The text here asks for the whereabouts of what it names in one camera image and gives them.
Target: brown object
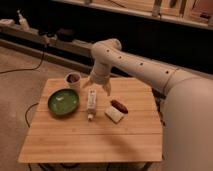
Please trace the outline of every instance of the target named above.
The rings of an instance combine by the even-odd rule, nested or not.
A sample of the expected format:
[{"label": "brown object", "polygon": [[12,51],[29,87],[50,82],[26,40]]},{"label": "brown object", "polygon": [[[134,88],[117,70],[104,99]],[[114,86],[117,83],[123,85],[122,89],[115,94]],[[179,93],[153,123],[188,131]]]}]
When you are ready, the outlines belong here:
[{"label": "brown object", "polygon": [[117,100],[111,100],[111,105],[113,107],[115,107],[116,109],[118,109],[120,112],[127,114],[128,113],[128,109],[126,108],[126,106],[124,106],[123,104],[121,104],[119,101]]},{"label": "brown object", "polygon": [[70,82],[70,83],[74,83],[74,82],[76,82],[78,80],[79,80],[79,76],[78,75],[71,74],[71,75],[69,75],[67,77],[67,81]]},{"label": "brown object", "polygon": [[[96,118],[86,117],[87,92],[71,117],[53,118],[47,106],[50,95],[68,87],[64,79],[48,79],[18,161],[21,163],[99,163],[162,161],[162,126],[151,88],[134,78],[112,78],[111,96],[100,85]],[[104,115],[109,101],[128,102],[129,116],[118,125]]]}]

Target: wall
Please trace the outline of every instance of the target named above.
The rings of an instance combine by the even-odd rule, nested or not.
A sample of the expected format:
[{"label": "wall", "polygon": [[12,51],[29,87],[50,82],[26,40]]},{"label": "wall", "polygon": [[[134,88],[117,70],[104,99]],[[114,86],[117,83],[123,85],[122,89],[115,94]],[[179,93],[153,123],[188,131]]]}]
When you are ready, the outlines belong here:
[{"label": "wall", "polygon": [[1,0],[0,17],[18,22],[17,9],[34,28],[71,28],[76,38],[93,42],[116,37],[124,51],[213,73],[213,31],[50,0]]}]

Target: white bottle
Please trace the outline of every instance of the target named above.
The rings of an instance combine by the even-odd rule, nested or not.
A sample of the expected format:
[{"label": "white bottle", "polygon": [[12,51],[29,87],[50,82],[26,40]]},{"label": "white bottle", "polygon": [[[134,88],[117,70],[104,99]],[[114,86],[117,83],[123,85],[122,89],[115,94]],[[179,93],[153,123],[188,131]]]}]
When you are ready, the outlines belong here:
[{"label": "white bottle", "polygon": [[27,20],[26,20],[26,19],[22,16],[22,14],[20,13],[20,10],[18,10],[17,13],[18,13],[18,16],[19,16],[19,23],[20,23],[22,29],[23,29],[24,31],[30,30],[30,26],[29,26]]},{"label": "white bottle", "polygon": [[92,121],[96,114],[96,90],[89,90],[87,97],[88,120]]}]

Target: white shelf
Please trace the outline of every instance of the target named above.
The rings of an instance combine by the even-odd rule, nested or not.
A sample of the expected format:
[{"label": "white shelf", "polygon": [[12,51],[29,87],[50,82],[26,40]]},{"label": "white shelf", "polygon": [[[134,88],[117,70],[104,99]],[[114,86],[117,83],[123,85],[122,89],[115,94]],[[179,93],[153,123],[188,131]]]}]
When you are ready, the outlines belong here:
[{"label": "white shelf", "polygon": [[89,5],[86,5],[83,2],[83,0],[82,1],[79,1],[79,0],[53,0],[53,1],[82,6],[82,7],[86,7],[86,8],[93,8],[93,9],[99,9],[99,10],[104,10],[104,11],[109,11],[109,12],[120,13],[120,14],[143,17],[143,18],[152,19],[152,20],[165,21],[165,22],[169,22],[169,23],[175,23],[175,24],[196,27],[196,28],[201,28],[201,29],[213,30],[213,27],[208,26],[208,24],[206,24],[206,23],[191,21],[188,19],[184,19],[182,17],[169,16],[169,15],[165,15],[165,14],[161,15],[161,17],[152,17],[151,12],[137,11],[137,10],[131,10],[131,9],[126,9],[126,8],[101,5],[101,4],[97,4],[97,3],[90,3]]}]

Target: white sponge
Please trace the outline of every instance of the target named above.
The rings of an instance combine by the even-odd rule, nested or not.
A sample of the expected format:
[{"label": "white sponge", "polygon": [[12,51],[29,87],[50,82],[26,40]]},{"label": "white sponge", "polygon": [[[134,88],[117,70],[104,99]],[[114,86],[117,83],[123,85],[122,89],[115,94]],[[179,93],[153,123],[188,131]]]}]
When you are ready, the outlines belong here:
[{"label": "white sponge", "polygon": [[124,114],[113,106],[106,108],[105,114],[115,123],[118,123],[124,117]]}]

